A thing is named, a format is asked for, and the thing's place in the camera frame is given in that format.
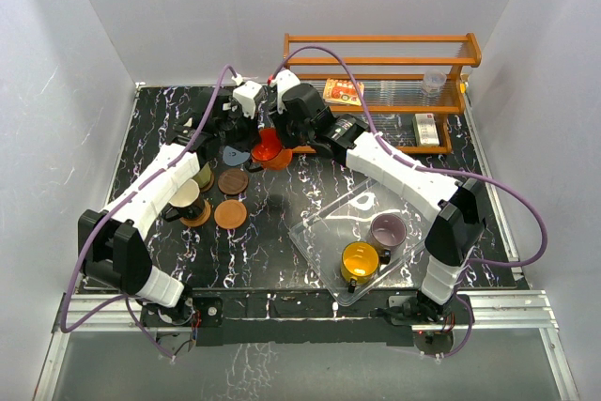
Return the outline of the orange mug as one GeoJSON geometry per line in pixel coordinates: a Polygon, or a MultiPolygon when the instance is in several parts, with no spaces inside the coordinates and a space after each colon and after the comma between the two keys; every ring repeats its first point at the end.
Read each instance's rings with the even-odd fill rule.
{"type": "Polygon", "coordinates": [[[249,173],[263,170],[284,170],[292,162],[291,149],[282,148],[273,127],[260,129],[261,143],[248,150],[250,160],[244,164],[249,173]]]}

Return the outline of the dark wooden coaster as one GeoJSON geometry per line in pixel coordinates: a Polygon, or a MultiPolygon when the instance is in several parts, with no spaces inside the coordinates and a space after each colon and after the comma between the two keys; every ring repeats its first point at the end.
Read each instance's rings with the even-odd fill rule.
{"type": "Polygon", "coordinates": [[[238,168],[230,168],[222,172],[218,178],[218,188],[225,195],[243,193],[249,184],[247,173],[238,168]]]}
{"type": "Polygon", "coordinates": [[[206,193],[207,191],[209,191],[212,188],[212,186],[214,185],[214,182],[215,182],[215,175],[213,173],[211,173],[208,182],[200,188],[200,192],[206,193]]]}

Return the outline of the pale green mug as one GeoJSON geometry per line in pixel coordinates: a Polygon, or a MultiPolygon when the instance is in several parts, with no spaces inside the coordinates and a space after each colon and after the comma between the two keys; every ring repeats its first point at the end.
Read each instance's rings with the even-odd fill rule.
{"type": "Polygon", "coordinates": [[[201,167],[200,171],[193,176],[193,180],[198,185],[199,190],[208,182],[211,173],[213,172],[211,170],[210,164],[207,162],[201,167]]]}

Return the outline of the light wooden coaster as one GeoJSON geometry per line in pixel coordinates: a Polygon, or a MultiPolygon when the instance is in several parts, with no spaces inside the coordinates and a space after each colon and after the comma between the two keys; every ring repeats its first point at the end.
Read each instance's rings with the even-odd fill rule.
{"type": "Polygon", "coordinates": [[[179,221],[188,227],[199,227],[205,224],[211,215],[211,205],[207,200],[203,201],[201,214],[194,219],[180,218],[179,221]]]}
{"type": "Polygon", "coordinates": [[[215,208],[214,219],[220,228],[229,230],[242,226],[247,215],[247,209],[240,201],[228,199],[215,208]]]}

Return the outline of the black and white mug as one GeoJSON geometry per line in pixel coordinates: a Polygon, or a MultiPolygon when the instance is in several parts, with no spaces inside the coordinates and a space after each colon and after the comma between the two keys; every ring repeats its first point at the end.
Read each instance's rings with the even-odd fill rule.
{"type": "Polygon", "coordinates": [[[187,180],[169,199],[161,217],[167,222],[198,220],[205,212],[205,203],[200,194],[197,182],[193,179],[187,180]]]}

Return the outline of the purple mug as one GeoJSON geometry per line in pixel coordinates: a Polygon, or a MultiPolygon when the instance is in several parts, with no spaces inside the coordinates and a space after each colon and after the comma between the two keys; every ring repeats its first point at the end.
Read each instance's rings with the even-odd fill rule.
{"type": "Polygon", "coordinates": [[[378,253],[379,263],[387,265],[407,236],[404,221],[395,213],[381,213],[371,222],[366,241],[378,253]]]}

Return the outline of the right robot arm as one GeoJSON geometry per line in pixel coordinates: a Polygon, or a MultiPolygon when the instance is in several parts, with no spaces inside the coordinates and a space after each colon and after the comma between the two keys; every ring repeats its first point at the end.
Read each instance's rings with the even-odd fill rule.
{"type": "Polygon", "coordinates": [[[429,262],[415,310],[429,322],[441,322],[452,312],[455,285],[486,228],[484,183],[474,177],[459,181],[421,165],[359,118],[335,116],[312,85],[272,82],[268,93],[274,103],[269,118],[283,147],[309,146],[318,156],[374,179],[431,223],[424,241],[429,262]]]}

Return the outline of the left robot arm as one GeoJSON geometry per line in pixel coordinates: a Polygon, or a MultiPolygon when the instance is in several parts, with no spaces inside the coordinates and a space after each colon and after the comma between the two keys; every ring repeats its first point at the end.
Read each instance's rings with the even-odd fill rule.
{"type": "Polygon", "coordinates": [[[160,305],[175,325],[188,322],[194,303],[183,295],[183,283],[152,263],[147,232],[177,192],[196,187],[196,177],[221,147],[248,152],[258,144],[257,107],[265,95],[253,81],[233,89],[203,89],[141,176],[101,211],[81,215],[82,274],[160,305]]]}

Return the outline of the blue paper coaster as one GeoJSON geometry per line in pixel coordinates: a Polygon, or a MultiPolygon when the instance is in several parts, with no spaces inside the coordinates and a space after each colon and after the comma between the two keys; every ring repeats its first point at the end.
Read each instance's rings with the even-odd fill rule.
{"type": "Polygon", "coordinates": [[[240,151],[231,146],[223,148],[223,163],[229,167],[241,166],[250,160],[250,153],[247,151],[240,151]]]}

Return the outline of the clear plastic cup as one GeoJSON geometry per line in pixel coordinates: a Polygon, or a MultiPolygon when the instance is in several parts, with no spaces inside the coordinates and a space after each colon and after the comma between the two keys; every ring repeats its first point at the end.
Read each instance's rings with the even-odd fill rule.
{"type": "Polygon", "coordinates": [[[421,89],[427,97],[439,95],[445,87],[447,75],[440,70],[431,69],[424,74],[421,89]]]}

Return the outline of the orange snack packet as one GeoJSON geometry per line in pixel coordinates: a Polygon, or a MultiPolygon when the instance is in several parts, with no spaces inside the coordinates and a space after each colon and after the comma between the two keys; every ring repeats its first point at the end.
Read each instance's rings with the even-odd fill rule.
{"type": "Polygon", "coordinates": [[[323,89],[323,99],[327,103],[360,106],[362,104],[355,85],[350,80],[326,80],[323,89]]]}

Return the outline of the clear plastic tray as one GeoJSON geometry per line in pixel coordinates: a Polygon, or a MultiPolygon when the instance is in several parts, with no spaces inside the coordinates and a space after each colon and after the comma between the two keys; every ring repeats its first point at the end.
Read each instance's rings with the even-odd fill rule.
{"type": "Polygon", "coordinates": [[[348,307],[422,254],[431,224],[407,199],[367,179],[289,236],[320,285],[348,307]]]}

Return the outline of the wooden shelf rack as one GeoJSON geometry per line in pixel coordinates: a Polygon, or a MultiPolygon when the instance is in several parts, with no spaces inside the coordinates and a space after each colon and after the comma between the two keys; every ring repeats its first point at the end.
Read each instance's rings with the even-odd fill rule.
{"type": "Polygon", "coordinates": [[[348,78],[338,61],[320,52],[339,54],[363,83],[363,95],[377,127],[408,154],[450,154],[447,122],[465,111],[461,90],[464,68],[476,68],[482,52],[473,33],[464,35],[284,35],[285,66],[306,82],[323,89],[326,80],[348,78]],[[424,74],[437,69],[447,75],[442,92],[427,97],[421,89],[424,74]],[[411,117],[435,116],[439,147],[420,147],[411,117]]]}

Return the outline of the white and red box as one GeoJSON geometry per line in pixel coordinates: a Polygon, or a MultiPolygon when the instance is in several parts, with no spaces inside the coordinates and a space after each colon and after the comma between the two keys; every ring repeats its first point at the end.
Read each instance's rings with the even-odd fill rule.
{"type": "Polygon", "coordinates": [[[416,114],[412,119],[412,124],[416,142],[420,147],[440,146],[437,123],[433,114],[416,114]]]}

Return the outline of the yellow mug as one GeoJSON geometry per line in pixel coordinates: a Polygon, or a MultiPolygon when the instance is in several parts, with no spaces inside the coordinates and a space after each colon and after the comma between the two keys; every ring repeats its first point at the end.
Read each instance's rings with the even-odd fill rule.
{"type": "Polygon", "coordinates": [[[341,256],[340,272],[347,284],[347,292],[354,293],[359,285],[367,284],[379,267],[378,253],[364,241],[348,244],[341,256]]]}

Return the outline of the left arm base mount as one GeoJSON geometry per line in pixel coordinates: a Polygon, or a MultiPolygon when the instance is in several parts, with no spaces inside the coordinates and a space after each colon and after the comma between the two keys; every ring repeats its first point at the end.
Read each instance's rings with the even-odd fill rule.
{"type": "Polygon", "coordinates": [[[159,335],[153,338],[160,353],[169,358],[171,364],[176,362],[184,348],[191,350],[198,344],[202,328],[215,329],[223,323],[223,300],[217,297],[185,295],[183,300],[173,308],[163,307],[147,300],[135,302],[142,308],[142,314],[156,316],[161,324],[187,328],[190,331],[189,338],[173,350],[168,350],[161,345],[159,335]]]}

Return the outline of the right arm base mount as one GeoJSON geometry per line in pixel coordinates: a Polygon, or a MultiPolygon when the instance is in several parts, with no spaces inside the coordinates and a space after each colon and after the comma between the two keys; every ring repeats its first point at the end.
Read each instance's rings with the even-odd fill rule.
{"type": "Polygon", "coordinates": [[[370,317],[384,319],[392,326],[409,327],[418,356],[436,362],[460,352],[470,340],[475,323],[470,298],[456,293],[442,305],[421,292],[414,296],[392,296],[385,307],[375,308],[370,317]],[[457,320],[464,320],[467,326],[458,345],[454,339],[457,320]]]}

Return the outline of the aluminium frame rail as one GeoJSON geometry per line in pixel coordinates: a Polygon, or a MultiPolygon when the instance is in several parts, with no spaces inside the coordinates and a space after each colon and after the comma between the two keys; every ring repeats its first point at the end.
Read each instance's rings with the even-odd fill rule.
{"type": "Polygon", "coordinates": [[[120,303],[55,333],[37,400],[575,400],[547,295],[471,290],[475,321],[405,326],[373,317],[400,292],[349,307],[322,290],[205,292],[196,343],[182,327],[135,328],[120,303]]]}

